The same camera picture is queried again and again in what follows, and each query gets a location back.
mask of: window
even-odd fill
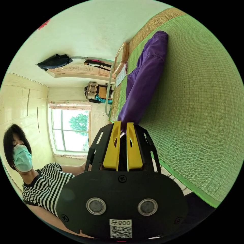
[[[56,150],[88,152],[90,111],[52,109],[51,116]]]

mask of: purple cloth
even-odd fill
[[[168,34],[157,31],[145,44],[136,68],[127,76],[126,102],[118,116],[124,133],[128,122],[139,124],[151,102],[163,74],[167,43]]]

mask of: paper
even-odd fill
[[[124,67],[120,71],[120,73],[117,75],[116,80],[115,80],[115,87],[117,88],[118,85],[122,82],[122,80],[127,76],[127,65],[124,64]]]

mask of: curtain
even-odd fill
[[[64,110],[91,110],[91,103],[88,101],[49,101],[49,108]]]
[[[76,158],[81,160],[86,160],[87,155],[68,155],[68,154],[54,154],[54,156],[59,158]]]

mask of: red decoration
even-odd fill
[[[41,25],[41,26],[38,28],[38,30],[40,30],[41,28],[43,28],[44,26],[46,26],[47,23],[48,23],[49,21],[50,21],[50,20],[46,21],[43,25]]]

